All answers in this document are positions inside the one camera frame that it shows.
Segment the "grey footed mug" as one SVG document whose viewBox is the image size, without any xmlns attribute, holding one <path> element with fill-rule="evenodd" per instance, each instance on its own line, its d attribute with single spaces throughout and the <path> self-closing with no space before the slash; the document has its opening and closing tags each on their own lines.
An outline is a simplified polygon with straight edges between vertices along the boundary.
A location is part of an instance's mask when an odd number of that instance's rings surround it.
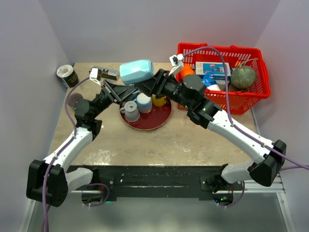
<svg viewBox="0 0 309 232">
<path fill-rule="evenodd" d="M 136 122 L 140 118 L 140 112 L 134 101 L 127 101 L 124 107 L 120 108 L 120 113 L 125 115 L 128 122 Z"/>
</svg>

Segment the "blue mug white base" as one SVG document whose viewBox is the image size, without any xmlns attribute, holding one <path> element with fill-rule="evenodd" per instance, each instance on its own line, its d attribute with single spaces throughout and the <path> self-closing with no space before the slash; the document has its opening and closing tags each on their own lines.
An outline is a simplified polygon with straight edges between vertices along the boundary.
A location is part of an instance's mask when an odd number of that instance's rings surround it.
<svg viewBox="0 0 309 232">
<path fill-rule="evenodd" d="M 136 97 L 136 104 L 140 113 L 147 114 L 152 110 L 152 98 L 146 96 L 144 93 Z"/>
</svg>

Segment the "lilac mug black handle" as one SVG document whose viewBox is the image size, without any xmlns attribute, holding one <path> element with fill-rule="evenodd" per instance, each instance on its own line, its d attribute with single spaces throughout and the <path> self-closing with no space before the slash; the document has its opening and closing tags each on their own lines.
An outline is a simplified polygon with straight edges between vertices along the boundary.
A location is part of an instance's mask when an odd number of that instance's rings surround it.
<svg viewBox="0 0 309 232">
<path fill-rule="evenodd" d="M 66 100 L 66 105 L 68 105 L 69 107 L 73 107 L 76 104 L 76 102 L 78 102 L 81 99 L 83 99 L 82 94 L 72 93 L 69 95 L 68 99 Z"/>
</svg>

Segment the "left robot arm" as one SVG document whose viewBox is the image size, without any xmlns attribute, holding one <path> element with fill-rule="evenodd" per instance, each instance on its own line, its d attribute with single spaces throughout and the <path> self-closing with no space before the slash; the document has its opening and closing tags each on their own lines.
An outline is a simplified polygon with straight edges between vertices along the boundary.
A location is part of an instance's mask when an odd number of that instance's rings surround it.
<svg viewBox="0 0 309 232">
<path fill-rule="evenodd" d="M 100 178 L 90 168 L 67 170 L 81 151 L 100 133 L 102 120 L 97 116 L 111 104 L 121 104 L 134 94 L 133 85 L 118 85 L 108 80 L 103 82 L 100 93 L 93 100 L 76 99 L 73 105 L 75 118 L 71 118 L 73 131 L 65 142 L 43 160 L 34 160 L 28 169 L 26 196 L 42 202 L 44 209 L 63 204 L 68 193 L 86 186 L 96 189 Z"/>
</svg>

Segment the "light blue faceted mug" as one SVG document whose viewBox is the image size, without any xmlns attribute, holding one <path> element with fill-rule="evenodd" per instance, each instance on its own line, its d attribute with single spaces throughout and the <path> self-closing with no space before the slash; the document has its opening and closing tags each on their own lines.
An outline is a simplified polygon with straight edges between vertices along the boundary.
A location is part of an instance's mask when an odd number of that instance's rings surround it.
<svg viewBox="0 0 309 232">
<path fill-rule="evenodd" d="M 123 63 L 119 68 L 120 78 L 125 85 L 132 85 L 153 77 L 154 64 L 147 59 Z"/>
</svg>

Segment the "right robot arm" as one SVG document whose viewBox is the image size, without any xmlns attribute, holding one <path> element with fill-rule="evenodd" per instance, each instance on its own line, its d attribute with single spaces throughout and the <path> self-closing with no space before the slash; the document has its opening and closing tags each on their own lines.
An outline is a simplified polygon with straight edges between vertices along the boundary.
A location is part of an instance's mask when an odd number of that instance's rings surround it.
<svg viewBox="0 0 309 232">
<path fill-rule="evenodd" d="M 133 85 L 147 96 L 168 97 L 186 107 L 187 116 L 196 125 L 224 137 L 244 151 L 251 161 L 247 164 L 224 164 L 207 183 L 214 191 L 225 190 L 237 181 L 254 180 L 269 187 L 284 164 L 285 159 L 276 152 L 285 153 L 286 144 L 265 139 L 235 120 L 219 105 L 205 97 L 206 86 L 195 74 L 187 75 L 182 83 L 172 74 L 160 69 L 155 75 L 134 78 Z"/>
</svg>

